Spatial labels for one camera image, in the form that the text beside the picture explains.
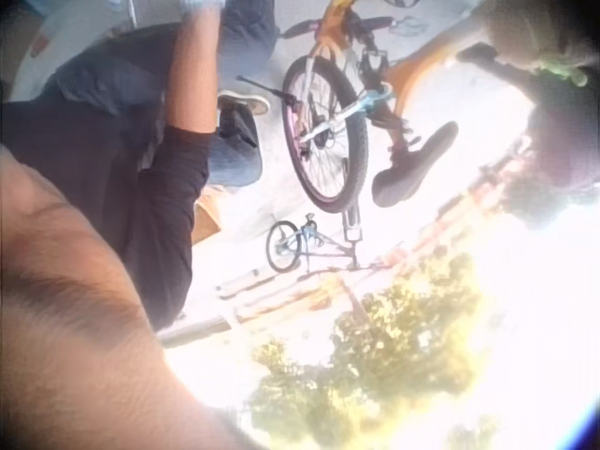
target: jeans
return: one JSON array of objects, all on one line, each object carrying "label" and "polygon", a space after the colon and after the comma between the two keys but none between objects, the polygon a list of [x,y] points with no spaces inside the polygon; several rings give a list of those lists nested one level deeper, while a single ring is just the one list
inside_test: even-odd
[{"label": "jeans", "polygon": [[[179,28],[179,23],[168,23],[101,42],[57,69],[45,89],[58,89],[68,100],[117,117],[127,117],[132,107],[159,111]],[[221,16],[219,85],[262,68],[277,38],[274,0],[230,0]],[[210,184],[242,187],[261,176],[263,163],[251,114],[237,114],[233,122],[230,129],[217,131],[211,146]]]}]

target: forearm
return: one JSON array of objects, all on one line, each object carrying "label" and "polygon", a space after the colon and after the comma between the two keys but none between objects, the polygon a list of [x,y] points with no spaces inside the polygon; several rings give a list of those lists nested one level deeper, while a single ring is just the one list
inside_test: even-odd
[{"label": "forearm", "polygon": [[167,124],[196,133],[217,128],[217,47],[220,8],[206,6],[184,20],[167,90]]}]

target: concrete ground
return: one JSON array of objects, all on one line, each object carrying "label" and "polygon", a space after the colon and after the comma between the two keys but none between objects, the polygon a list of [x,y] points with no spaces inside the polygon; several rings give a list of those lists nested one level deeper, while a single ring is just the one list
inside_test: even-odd
[{"label": "concrete ground", "polygon": [[[411,15],[425,25],[413,37],[377,32],[378,45],[389,51],[390,59],[394,60],[415,51],[460,20],[474,3],[476,0],[424,0],[417,7],[405,10],[390,7],[382,0],[362,0],[357,2],[355,10],[361,17],[392,15],[400,19]],[[174,3],[136,0],[136,5],[140,26],[177,19]],[[285,30],[303,20],[318,19],[325,7],[323,0],[278,0],[277,24]],[[36,95],[60,64],[126,20],[125,10],[115,12],[104,2],[93,0],[78,0],[57,11],[42,27],[49,34],[50,44],[36,58],[25,56],[12,99]],[[287,68],[308,52],[312,42],[310,34],[281,40],[273,58],[255,79],[280,87]],[[258,92],[247,85],[237,87]],[[300,224],[306,213],[314,212],[320,231],[335,234],[341,229],[341,217],[320,212],[301,189],[285,143],[279,102],[274,97],[269,99],[272,111],[257,119],[262,144],[262,179],[220,201],[223,231],[194,248],[194,279],[184,324],[201,323],[218,316],[219,308],[214,301],[217,286],[243,279],[253,270],[264,270],[265,237],[275,220],[287,218]],[[427,76],[414,93],[405,118],[424,139],[450,120],[458,122],[460,134],[418,193],[387,210],[372,203],[370,183],[372,176],[388,165],[390,142],[385,132],[369,126],[369,171],[360,198],[365,237],[359,248],[362,262],[368,263],[409,238],[435,216],[441,204],[471,183],[479,167],[499,159],[524,129],[530,110],[531,105],[524,96],[474,67],[458,64],[440,67]]]}]

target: bicycle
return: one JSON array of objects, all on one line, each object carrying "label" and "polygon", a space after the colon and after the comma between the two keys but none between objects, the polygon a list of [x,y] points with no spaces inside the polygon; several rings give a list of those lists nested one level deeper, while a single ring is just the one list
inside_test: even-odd
[{"label": "bicycle", "polygon": [[[267,88],[282,98],[286,142],[304,191],[316,206],[334,214],[352,205],[365,184],[367,119],[373,126],[386,129],[392,140],[392,165],[374,178],[373,201],[380,207],[393,206],[410,198],[420,187],[429,169],[454,143],[458,126],[450,122],[441,127],[418,152],[421,160],[407,162],[408,149],[421,140],[408,141],[412,131],[402,114],[409,95],[426,73],[474,43],[473,36],[482,27],[480,17],[473,15],[390,66],[387,52],[375,44],[373,31],[392,29],[403,21],[392,17],[363,20],[352,10],[355,1],[331,0],[322,19],[300,22],[284,32],[281,37],[285,39],[314,32],[316,44],[308,55],[291,65],[281,91]],[[346,66],[348,61],[358,61],[352,49],[354,40],[364,46],[357,64],[364,85],[360,97],[345,68],[337,64],[344,59]],[[379,59],[377,68],[371,64],[375,58]],[[319,79],[325,81],[325,86],[316,83]],[[392,111],[387,101],[393,98],[396,106]],[[348,141],[347,154],[334,153],[331,158],[330,150],[343,137]]]},{"label": "bicycle", "polygon": [[[356,257],[356,244],[362,239],[362,234],[358,237],[350,239],[347,234],[349,229],[346,223],[346,215],[344,215],[344,237],[350,242],[350,246],[344,246],[334,241],[329,236],[317,230],[317,222],[314,220],[313,214],[307,214],[307,223],[300,227],[296,227],[289,220],[281,220],[277,222],[266,237],[266,259],[273,270],[280,274],[291,272],[298,267],[301,256],[307,257],[307,270],[310,271],[310,257],[328,257],[328,258],[350,258],[352,260],[351,269],[358,269],[358,261]],[[360,222],[360,217],[357,217],[356,223]],[[337,249],[337,253],[313,253],[309,250],[312,245],[321,248],[325,245]]]}]

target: black shirt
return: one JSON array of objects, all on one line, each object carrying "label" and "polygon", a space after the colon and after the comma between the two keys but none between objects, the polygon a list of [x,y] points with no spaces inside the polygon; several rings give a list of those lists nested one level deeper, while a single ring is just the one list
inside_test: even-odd
[{"label": "black shirt", "polygon": [[168,326],[191,282],[193,205],[208,179],[211,135],[167,127],[149,169],[140,160],[156,111],[113,117],[47,94],[2,105],[2,143],[79,208],[120,256],[151,324]]}]

